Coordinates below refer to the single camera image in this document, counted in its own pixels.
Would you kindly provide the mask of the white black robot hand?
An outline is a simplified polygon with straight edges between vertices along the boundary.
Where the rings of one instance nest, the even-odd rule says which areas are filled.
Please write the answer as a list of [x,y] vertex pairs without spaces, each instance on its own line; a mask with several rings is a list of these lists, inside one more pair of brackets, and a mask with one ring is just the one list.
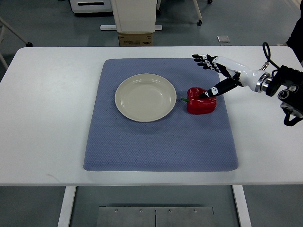
[[262,70],[251,70],[247,66],[235,62],[222,56],[192,55],[194,61],[203,69],[214,70],[221,73],[226,79],[214,85],[209,90],[201,94],[200,98],[220,96],[237,86],[248,86],[252,91],[257,92],[256,88],[259,78],[264,74]]

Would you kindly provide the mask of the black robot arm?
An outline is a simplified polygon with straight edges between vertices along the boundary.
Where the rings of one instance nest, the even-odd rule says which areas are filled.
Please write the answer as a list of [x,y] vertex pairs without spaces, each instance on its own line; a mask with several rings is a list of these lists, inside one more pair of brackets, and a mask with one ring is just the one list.
[[277,95],[285,113],[284,125],[294,126],[303,120],[303,73],[287,66],[281,66],[272,74],[264,73],[255,86],[257,92],[267,96]]

